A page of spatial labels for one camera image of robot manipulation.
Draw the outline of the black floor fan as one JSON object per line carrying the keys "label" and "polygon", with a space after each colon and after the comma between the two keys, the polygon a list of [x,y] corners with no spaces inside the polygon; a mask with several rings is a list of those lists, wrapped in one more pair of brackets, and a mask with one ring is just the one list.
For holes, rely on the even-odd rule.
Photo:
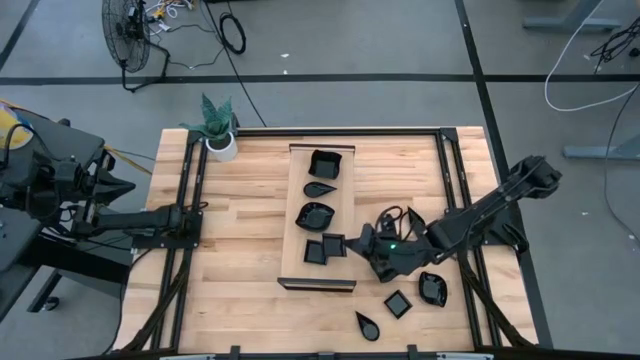
{"label": "black floor fan", "polygon": [[[107,49],[120,68],[121,85],[126,91],[135,93],[166,78],[170,52],[151,41],[144,0],[101,0],[101,21]],[[127,73],[142,70],[148,62],[151,49],[164,55],[160,75],[139,85],[129,86]]]}

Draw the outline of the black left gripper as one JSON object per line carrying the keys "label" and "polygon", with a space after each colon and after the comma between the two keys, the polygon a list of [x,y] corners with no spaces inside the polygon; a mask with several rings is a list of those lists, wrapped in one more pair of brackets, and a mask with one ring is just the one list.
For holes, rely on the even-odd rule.
{"label": "black left gripper", "polygon": [[114,165],[115,159],[106,150],[91,158],[87,166],[73,157],[57,162],[54,191],[59,209],[54,223],[72,221],[76,213],[80,213],[81,222],[91,223],[99,205],[111,204],[133,191],[134,183],[111,174]]}

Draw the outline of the grey desk foot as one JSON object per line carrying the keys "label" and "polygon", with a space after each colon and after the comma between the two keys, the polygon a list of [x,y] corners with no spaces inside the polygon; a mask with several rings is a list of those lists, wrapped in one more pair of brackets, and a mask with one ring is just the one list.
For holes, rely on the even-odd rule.
{"label": "grey desk foot", "polygon": [[578,0],[574,8],[564,16],[525,17],[522,27],[527,30],[557,33],[610,32],[621,27],[618,20],[598,18],[594,14],[604,0]]}
{"label": "grey desk foot", "polygon": [[565,146],[562,154],[574,159],[614,159],[640,161],[640,134],[618,146]]}

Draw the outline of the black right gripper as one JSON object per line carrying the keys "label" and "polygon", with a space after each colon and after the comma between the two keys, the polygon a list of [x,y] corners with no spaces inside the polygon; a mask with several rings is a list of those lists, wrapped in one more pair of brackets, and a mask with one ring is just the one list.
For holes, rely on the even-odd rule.
{"label": "black right gripper", "polygon": [[349,250],[366,259],[381,283],[399,275],[410,275],[416,269],[435,262],[441,250],[425,238],[415,241],[388,240],[378,236],[371,224],[365,223],[360,238],[345,241]]}

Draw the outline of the black aluminium table frame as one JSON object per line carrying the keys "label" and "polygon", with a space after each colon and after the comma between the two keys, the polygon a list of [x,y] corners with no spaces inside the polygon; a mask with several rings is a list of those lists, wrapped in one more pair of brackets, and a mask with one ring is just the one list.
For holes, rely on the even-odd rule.
{"label": "black aluminium table frame", "polygon": [[[507,344],[454,260],[433,267],[448,286],[443,308],[420,299],[416,275],[382,284],[355,254],[350,255],[357,285],[351,292],[283,288],[277,278],[292,144],[355,148],[354,226],[348,237],[388,207],[411,207],[432,221],[497,184],[479,127],[243,129],[232,161],[209,158],[191,171],[203,184],[202,235],[191,254],[186,290],[165,315],[162,345],[187,354],[371,357],[409,346],[464,351]],[[384,304],[396,290],[413,305],[400,319]],[[355,312],[378,325],[377,341],[362,336]]]}

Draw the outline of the white power strip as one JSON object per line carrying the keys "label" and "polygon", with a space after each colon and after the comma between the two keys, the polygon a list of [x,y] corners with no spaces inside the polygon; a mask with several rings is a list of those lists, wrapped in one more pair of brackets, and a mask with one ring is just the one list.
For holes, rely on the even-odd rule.
{"label": "white power strip", "polygon": [[149,23],[156,24],[160,32],[168,32],[171,27],[166,20],[174,20],[178,17],[181,9],[193,10],[196,0],[157,0],[152,5],[145,6],[145,14]]}

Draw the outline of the green plant white pot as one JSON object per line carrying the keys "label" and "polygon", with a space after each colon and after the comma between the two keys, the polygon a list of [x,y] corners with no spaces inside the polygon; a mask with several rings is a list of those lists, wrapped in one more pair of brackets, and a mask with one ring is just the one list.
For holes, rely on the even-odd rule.
{"label": "green plant white pot", "polygon": [[200,134],[204,138],[206,148],[218,162],[232,161],[238,153],[236,136],[239,122],[233,112],[231,99],[228,98],[220,106],[216,106],[202,93],[200,108],[203,117],[201,124],[181,123],[180,126]]}

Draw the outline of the black side table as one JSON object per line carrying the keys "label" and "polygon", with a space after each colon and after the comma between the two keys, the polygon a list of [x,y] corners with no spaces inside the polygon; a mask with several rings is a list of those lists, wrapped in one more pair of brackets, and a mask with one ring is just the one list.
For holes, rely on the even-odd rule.
{"label": "black side table", "polygon": [[59,222],[60,204],[69,199],[65,186],[53,185],[51,205],[15,205],[2,192],[13,180],[18,190],[46,185],[35,175],[37,156],[52,163],[69,160],[82,170],[101,158],[104,140],[39,115],[30,126],[34,139],[16,150],[0,149],[0,321],[14,306],[39,268],[48,266],[95,279],[122,283],[128,267],[41,233],[46,222]]}

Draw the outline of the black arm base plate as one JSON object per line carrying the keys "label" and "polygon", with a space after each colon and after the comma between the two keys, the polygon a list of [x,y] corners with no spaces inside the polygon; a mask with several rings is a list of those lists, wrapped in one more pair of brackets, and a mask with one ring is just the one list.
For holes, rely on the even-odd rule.
{"label": "black arm base plate", "polygon": [[137,249],[194,249],[199,245],[203,212],[187,212],[177,228],[155,230],[152,235],[135,235],[132,247]]}
{"label": "black arm base plate", "polygon": [[510,207],[458,209],[431,226],[430,232],[444,249],[506,245],[516,251],[528,248],[528,240],[518,226],[517,213]]}

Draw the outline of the long wooden tray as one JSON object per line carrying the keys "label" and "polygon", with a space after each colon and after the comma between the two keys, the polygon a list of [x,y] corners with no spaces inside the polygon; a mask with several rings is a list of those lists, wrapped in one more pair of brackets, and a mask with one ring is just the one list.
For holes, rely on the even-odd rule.
{"label": "long wooden tray", "polygon": [[[342,155],[335,180],[308,173],[314,150]],[[281,271],[277,282],[287,290],[351,292],[357,285],[350,251],[326,257],[322,234],[343,234],[354,226],[354,158],[349,145],[292,144],[286,199]]]}

